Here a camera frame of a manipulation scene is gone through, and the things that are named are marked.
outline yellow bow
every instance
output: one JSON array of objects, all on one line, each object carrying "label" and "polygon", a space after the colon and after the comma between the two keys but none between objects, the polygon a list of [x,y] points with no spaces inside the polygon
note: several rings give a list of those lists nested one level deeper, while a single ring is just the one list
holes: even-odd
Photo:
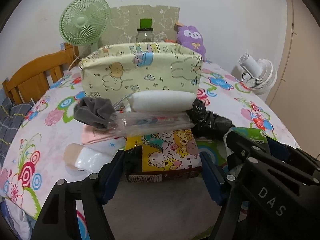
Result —
[{"label": "yellow bow", "polygon": [[200,43],[191,43],[192,46],[195,46],[195,49],[199,49]]}]

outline purple plush toy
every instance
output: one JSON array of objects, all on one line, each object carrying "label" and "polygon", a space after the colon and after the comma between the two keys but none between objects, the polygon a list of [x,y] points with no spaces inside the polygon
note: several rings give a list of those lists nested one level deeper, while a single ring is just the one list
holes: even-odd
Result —
[{"label": "purple plush toy", "polygon": [[182,46],[185,46],[202,55],[205,61],[205,47],[203,46],[202,36],[194,26],[180,26],[177,34],[177,41]]}]

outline wooden chair back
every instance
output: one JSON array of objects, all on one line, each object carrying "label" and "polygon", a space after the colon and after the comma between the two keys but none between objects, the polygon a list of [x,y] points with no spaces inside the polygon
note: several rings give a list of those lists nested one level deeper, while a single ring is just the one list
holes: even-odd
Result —
[{"label": "wooden chair back", "polygon": [[21,67],[9,81],[4,81],[2,86],[7,97],[15,104],[29,102],[31,99],[37,102],[49,89],[45,72],[49,71],[52,81],[55,83],[63,76],[61,65],[71,65],[79,55],[78,47],[65,43],[65,50],[36,58]]}]

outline plush toy eyes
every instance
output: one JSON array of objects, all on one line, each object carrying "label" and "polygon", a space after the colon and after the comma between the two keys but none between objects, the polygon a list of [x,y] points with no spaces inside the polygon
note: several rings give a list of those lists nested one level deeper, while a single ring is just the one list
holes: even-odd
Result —
[{"label": "plush toy eyes", "polygon": [[184,35],[187,36],[187,37],[190,37],[192,35],[191,31],[189,30],[184,30]]},{"label": "plush toy eyes", "polygon": [[197,37],[197,39],[201,39],[201,35],[198,32],[194,32],[194,35]]}]

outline green jar lid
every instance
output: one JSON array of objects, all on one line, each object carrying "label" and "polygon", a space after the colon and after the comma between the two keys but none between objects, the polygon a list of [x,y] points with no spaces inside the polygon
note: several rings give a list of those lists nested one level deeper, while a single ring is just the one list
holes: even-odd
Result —
[{"label": "green jar lid", "polygon": [[152,19],[140,19],[140,28],[141,29],[152,28]]}]

